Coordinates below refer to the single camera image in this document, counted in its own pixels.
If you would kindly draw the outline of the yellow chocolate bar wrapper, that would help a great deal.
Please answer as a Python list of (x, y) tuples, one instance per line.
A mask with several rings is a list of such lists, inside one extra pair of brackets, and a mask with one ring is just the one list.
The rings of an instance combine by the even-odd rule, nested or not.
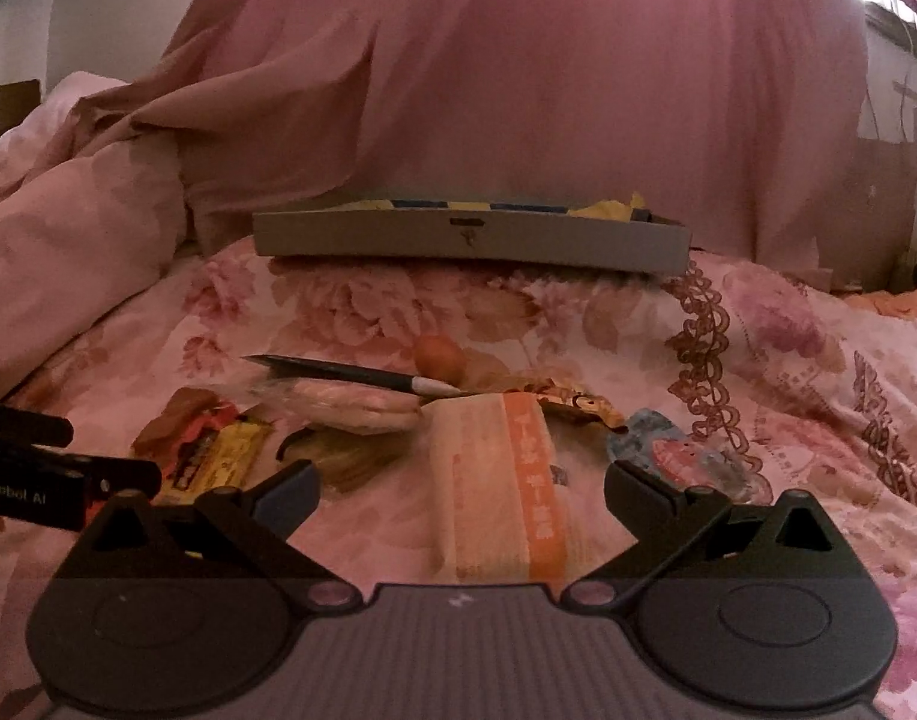
[(245, 478), (273, 429), (266, 422), (236, 419), (221, 429), (207, 427), (190, 444), (190, 455), (162, 481), (157, 505), (190, 504), (211, 489), (244, 488)]

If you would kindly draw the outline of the light blue snack packet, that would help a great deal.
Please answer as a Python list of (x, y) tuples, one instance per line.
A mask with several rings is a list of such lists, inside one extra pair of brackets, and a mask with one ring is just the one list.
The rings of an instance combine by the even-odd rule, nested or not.
[(737, 455), (688, 436), (659, 411), (636, 411), (607, 437), (610, 461), (627, 461), (676, 489), (709, 486), (733, 502), (769, 504), (771, 486)]

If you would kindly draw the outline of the orange brown snack packet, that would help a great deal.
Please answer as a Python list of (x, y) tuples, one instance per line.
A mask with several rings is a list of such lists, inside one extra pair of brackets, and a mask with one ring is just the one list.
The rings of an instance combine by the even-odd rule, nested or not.
[(193, 444), (205, 429), (219, 431), (239, 416), (234, 403), (213, 390), (182, 387), (164, 410), (151, 419), (131, 443), (131, 455), (169, 468), (182, 457), (182, 447)]

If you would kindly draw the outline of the white orange cracker pack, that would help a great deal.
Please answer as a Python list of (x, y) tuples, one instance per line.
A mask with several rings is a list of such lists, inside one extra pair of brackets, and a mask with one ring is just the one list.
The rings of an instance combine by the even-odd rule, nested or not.
[(568, 516), (556, 452), (532, 394), (472, 395), (422, 410), (444, 575), (457, 583), (559, 583)]

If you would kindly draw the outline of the black snack bar wrapper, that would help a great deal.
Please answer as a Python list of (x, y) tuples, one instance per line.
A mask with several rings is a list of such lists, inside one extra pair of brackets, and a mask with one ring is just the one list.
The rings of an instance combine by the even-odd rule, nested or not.
[(424, 398), (461, 397), (462, 390), (442, 380), (411, 376), (401, 372), (384, 371), (374, 367), (353, 366), (344, 362), (321, 361), (320, 359), (294, 358), (294, 356), (245, 355), (248, 362), (268, 367), (270, 371), (287, 377), (305, 377), (315, 380), (362, 383), (371, 387), (387, 388), (402, 394), (413, 394)]

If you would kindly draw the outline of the orange round candy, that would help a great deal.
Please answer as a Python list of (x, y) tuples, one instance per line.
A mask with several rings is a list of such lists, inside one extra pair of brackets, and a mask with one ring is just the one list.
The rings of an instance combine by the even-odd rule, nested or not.
[(413, 344), (416, 370), (422, 377), (459, 387), (465, 377), (467, 356), (452, 338), (422, 335)]

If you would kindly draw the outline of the clear wrapped brown pastry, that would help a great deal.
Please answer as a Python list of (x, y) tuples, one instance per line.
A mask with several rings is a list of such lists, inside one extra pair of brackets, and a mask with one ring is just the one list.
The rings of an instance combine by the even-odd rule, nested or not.
[(304, 427), (283, 439), (276, 460), (310, 461), (325, 488), (346, 494), (408, 454), (411, 442), (411, 433), (356, 434), (335, 427)]

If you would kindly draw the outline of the gold brown snack wrapper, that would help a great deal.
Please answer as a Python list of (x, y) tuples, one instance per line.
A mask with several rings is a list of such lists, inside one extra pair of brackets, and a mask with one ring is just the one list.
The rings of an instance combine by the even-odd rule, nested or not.
[(534, 395), (545, 413), (574, 424), (598, 422), (612, 431), (625, 426), (626, 416), (608, 398), (570, 383), (556, 382), (555, 379), (504, 377), (493, 383), (491, 390), (503, 394), (525, 392)]

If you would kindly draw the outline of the clear wrapped cake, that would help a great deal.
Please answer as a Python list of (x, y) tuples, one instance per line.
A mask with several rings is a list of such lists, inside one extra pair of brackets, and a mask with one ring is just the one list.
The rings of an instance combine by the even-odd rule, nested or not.
[(264, 380), (250, 387), (265, 415), (289, 429), (333, 427), (345, 433), (408, 433), (421, 424), (421, 400), (364, 383)]

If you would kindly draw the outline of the pink quilt pile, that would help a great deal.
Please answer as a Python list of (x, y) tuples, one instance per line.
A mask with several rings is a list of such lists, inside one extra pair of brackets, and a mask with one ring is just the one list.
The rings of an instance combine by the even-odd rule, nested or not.
[(184, 187), (170, 135), (66, 153), (68, 125), (117, 85), (72, 73), (0, 137), (0, 398), (156, 283), (184, 239)]

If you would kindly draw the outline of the grey cardboard tray box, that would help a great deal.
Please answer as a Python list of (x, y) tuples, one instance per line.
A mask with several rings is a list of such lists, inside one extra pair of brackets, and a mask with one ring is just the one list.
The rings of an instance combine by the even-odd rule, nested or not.
[(686, 226), (628, 203), (613, 216), (533, 203), (361, 200), (253, 216), (265, 257), (444, 259), (682, 275)]

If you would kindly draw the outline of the pink curtain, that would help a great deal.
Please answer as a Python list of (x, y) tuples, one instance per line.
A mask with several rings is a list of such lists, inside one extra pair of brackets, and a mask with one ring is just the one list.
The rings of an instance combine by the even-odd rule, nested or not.
[(641, 195), (705, 249), (807, 270), (866, 70), (859, 0), (191, 0), (70, 149), (170, 135), (211, 249), (326, 192)]

